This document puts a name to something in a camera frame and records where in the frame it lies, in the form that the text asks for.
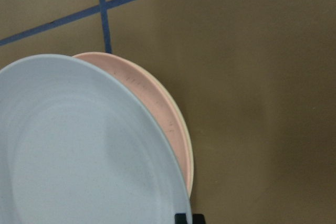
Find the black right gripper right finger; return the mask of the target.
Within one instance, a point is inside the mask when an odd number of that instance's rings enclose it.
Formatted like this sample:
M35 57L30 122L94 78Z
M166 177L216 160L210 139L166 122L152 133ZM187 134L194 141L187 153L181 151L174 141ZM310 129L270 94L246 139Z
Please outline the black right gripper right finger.
M192 224L206 224L206 220L203 214L193 214Z

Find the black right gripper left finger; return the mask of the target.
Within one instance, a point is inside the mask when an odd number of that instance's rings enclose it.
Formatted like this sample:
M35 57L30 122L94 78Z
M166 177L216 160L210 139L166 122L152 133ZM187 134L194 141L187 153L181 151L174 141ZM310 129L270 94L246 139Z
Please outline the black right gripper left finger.
M175 215L175 224L186 224L186 215Z

